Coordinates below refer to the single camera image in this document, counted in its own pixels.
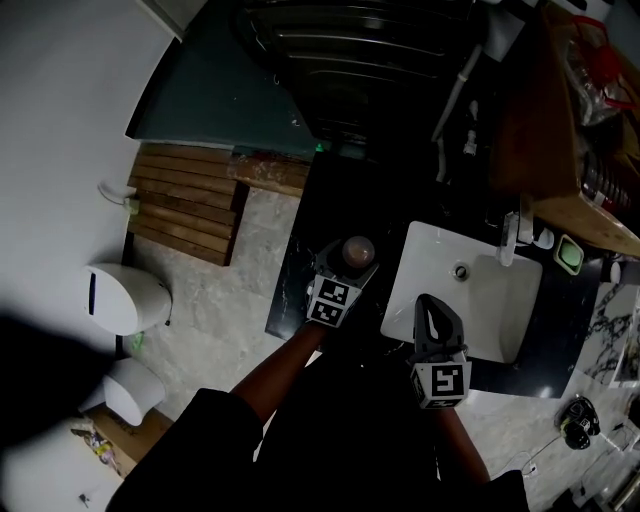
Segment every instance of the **white wall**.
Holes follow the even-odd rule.
[[[182,29],[186,30],[207,0],[151,0]]]
[[[126,183],[123,134],[169,42],[134,0],[0,2],[0,302],[107,349],[78,276],[120,261],[127,215],[96,186]]]
[[[8,512],[103,511],[122,483],[66,425],[7,454],[2,503]],[[79,499],[90,500],[87,508]]]

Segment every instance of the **black clothing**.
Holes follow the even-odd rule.
[[[441,483],[423,413],[406,365],[362,367],[323,355],[279,408],[254,463],[262,439],[256,414],[237,396],[202,389],[108,511],[343,503],[527,510],[519,472],[475,490]]]

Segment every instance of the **round knob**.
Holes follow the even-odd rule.
[[[376,251],[371,240],[363,236],[353,236],[342,246],[342,257],[353,268],[364,268],[375,258]]]

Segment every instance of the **marble countertop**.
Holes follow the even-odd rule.
[[[492,245],[497,245],[500,230],[485,223],[487,208],[479,195],[461,197],[426,173],[410,172],[410,180],[398,179],[402,170],[316,154],[276,286],[268,333],[288,339],[302,325],[316,255],[333,240],[357,234],[373,241],[380,269],[341,327],[341,343],[363,357],[413,350],[413,345],[380,334],[410,222],[420,220]],[[587,334],[602,261],[598,253],[587,251],[582,271],[571,277],[552,262],[551,251],[534,247],[517,252],[544,268],[527,334],[512,365],[474,359],[471,387],[559,398]]]
[[[578,369],[608,387],[640,386],[640,286],[602,283]]]

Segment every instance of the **drain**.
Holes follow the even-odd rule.
[[[469,265],[461,262],[456,263],[451,270],[451,275],[456,281],[460,281],[461,283],[466,281],[471,275]]]

